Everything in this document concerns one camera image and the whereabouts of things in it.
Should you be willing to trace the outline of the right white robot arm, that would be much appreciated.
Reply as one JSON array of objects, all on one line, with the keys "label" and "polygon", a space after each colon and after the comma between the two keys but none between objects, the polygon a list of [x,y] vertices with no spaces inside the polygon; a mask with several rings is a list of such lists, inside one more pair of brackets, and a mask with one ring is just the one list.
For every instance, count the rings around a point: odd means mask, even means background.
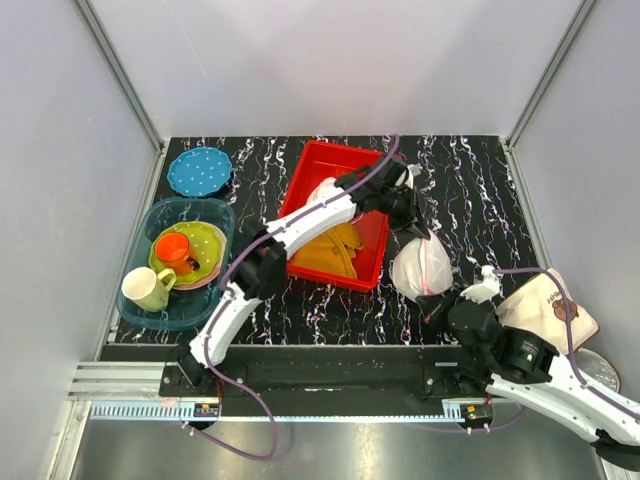
[{"label": "right white robot arm", "polygon": [[509,399],[564,425],[603,460],[638,471],[638,403],[574,368],[539,336],[501,325],[489,303],[465,300],[456,290],[417,303],[425,324],[461,349],[455,366],[425,373],[426,396]]}]

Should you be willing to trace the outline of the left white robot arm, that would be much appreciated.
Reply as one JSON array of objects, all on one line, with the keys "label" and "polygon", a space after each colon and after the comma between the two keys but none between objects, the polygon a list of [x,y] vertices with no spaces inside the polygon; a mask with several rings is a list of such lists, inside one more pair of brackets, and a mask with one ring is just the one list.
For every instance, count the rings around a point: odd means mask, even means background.
[{"label": "left white robot arm", "polygon": [[209,320],[177,357],[181,384],[196,396],[214,388],[216,372],[210,366],[224,360],[245,320],[284,285],[288,261],[319,235],[360,214],[379,212],[388,217],[392,229],[428,239],[430,234],[418,225],[414,178],[419,174],[416,165],[382,156],[373,166],[326,181],[316,200],[260,225],[221,278],[220,301]]}]

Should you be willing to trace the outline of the white pink mesh laundry bag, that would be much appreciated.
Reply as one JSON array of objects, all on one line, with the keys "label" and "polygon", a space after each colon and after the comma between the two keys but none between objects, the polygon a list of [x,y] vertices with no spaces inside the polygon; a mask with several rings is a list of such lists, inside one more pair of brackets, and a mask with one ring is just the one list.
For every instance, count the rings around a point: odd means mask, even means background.
[{"label": "white pink mesh laundry bag", "polygon": [[414,238],[407,243],[390,269],[396,290],[413,302],[418,297],[442,294],[453,284],[449,256],[435,233],[429,234],[429,238]]}]

